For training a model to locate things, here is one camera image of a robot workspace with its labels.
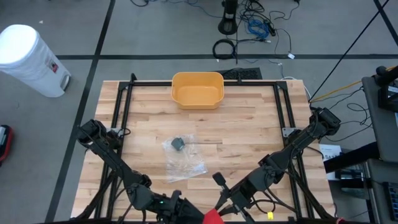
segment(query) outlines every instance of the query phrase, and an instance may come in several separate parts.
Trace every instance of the butcher block tabletop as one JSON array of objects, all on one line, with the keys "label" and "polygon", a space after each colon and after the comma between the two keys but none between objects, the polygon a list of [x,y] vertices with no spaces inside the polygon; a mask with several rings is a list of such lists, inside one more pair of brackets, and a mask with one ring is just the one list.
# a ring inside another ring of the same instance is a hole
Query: butcher block tabletop
[{"label": "butcher block tabletop", "polygon": [[[119,81],[105,81],[101,89],[95,119],[106,127],[111,126],[118,85]],[[287,81],[287,85],[295,124],[304,128],[308,125],[311,112],[303,82],[292,80]],[[171,196],[173,190],[181,190],[181,197],[186,197],[201,212],[206,213],[216,205],[220,196],[221,189],[212,179],[215,172],[221,172],[227,186],[232,187],[257,168],[257,162],[264,156],[283,149],[274,91],[271,86],[226,86],[224,99],[215,110],[180,110],[172,100],[170,91],[171,86],[132,88],[127,119],[127,128],[131,134],[124,138],[122,159],[131,169],[150,177],[153,192]],[[122,97],[117,127],[121,125],[126,92]],[[288,124],[282,91],[280,98],[285,123]],[[168,183],[162,142],[179,134],[195,135],[208,172]],[[319,149],[315,142],[311,146]],[[310,190],[325,209],[333,214],[335,208],[321,154],[304,150],[303,162]],[[79,215],[97,193],[102,169],[103,161],[87,151],[71,217]],[[290,182],[286,175],[278,184],[271,185],[271,190],[282,201],[293,206]],[[305,201],[301,191],[299,194],[302,213],[306,217]],[[107,192],[104,196],[102,217],[106,213],[108,195]],[[255,197],[265,198],[259,192]],[[117,220],[123,215],[128,206],[127,195],[121,194],[114,204],[113,219]],[[259,206],[265,211],[272,209],[271,203],[262,202]],[[267,215],[255,206],[248,211],[255,221],[268,221]],[[274,220],[286,221],[289,216],[294,217],[295,214],[276,205]],[[130,210],[126,220],[141,221],[141,211]],[[154,213],[147,212],[147,221],[149,220],[155,220]],[[232,214],[223,216],[223,220],[242,221],[243,218]]]}]

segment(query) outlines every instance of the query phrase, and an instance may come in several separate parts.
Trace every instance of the white trash can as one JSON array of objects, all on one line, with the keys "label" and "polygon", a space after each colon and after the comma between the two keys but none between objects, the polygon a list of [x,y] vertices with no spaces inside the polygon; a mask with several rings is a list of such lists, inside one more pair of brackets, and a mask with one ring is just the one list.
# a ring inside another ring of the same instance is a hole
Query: white trash can
[{"label": "white trash can", "polygon": [[11,25],[1,32],[0,71],[47,97],[62,96],[71,77],[39,33],[25,25]]}]

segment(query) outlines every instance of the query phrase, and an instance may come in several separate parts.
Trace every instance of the yellow cable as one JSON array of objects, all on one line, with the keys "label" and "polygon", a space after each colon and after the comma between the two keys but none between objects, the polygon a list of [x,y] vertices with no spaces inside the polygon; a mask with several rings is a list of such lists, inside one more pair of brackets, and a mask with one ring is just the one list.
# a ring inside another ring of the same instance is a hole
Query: yellow cable
[{"label": "yellow cable", "polygon": [[[396,66],[391,66],[391,67],[388,67],[386,70],[387,71],[391,71],[393,68],[395,68]],[[327,96],[329,96],[329,95],[332,95],[332,94],[334,94],[334,93],[336,93],[336,92],[338,92],[338,91],[340,91],[340,90],[345,90],[345,89],[347,89],[347,88],[349,88],[349,87],[351,87],[351,86],[353,86],[353,85],[356,85],[356,84],[359,84],[359,83],[361,83],[362,81],[356,81],[356,82],[354,82],[354,83],[351,83],[351,84],[349,84],[349,85],[346,85],[346,86],[343,86],[343,87],[341,87],[341,88],[338,88],[337,90],[333,90],[333,91],[331,91],[331,92],[329,92],[329,93],[327,93],[327,94],[325,94],[325,95],[322,95],[322,96],[319,96],[319,97],[317,97],[317,98],[315,98],[314,100],[312,100],[312,101],[310,101],[310,103],[314,103],[314,102],[317,102],[317,101],[319,101],[320,99],[322,99],[322,98],[325,98],[325,97],[327,97]]]}]

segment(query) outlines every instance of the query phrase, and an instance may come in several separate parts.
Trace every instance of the clear plastic bag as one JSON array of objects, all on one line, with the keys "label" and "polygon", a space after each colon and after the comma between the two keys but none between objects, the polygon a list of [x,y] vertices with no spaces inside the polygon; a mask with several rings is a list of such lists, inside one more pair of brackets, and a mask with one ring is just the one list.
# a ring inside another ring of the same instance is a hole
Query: clear plastic bag
[{"label": "clear plastic bag", "polygon": [[[172,141],[175,138],[181,138],[184,141],[185,145],[181,150],[176,150],[172,146]],[[174,136],[164,141],[162,145],[166,155],[166,173],[169,182],[188,179],[208,172],[195,135]]]}]

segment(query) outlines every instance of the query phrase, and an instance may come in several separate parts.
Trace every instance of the orange plastic bin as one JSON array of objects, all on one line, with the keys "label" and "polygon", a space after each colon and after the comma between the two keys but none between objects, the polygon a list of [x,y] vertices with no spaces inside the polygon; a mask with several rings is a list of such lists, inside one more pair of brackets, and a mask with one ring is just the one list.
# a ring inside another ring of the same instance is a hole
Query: orange plastic bin
[{"label": "orange plastic bin", "polygon": [[181,109],[216,109],[224,98],[224,78],[217,72],[178,72],[172,98]]}]

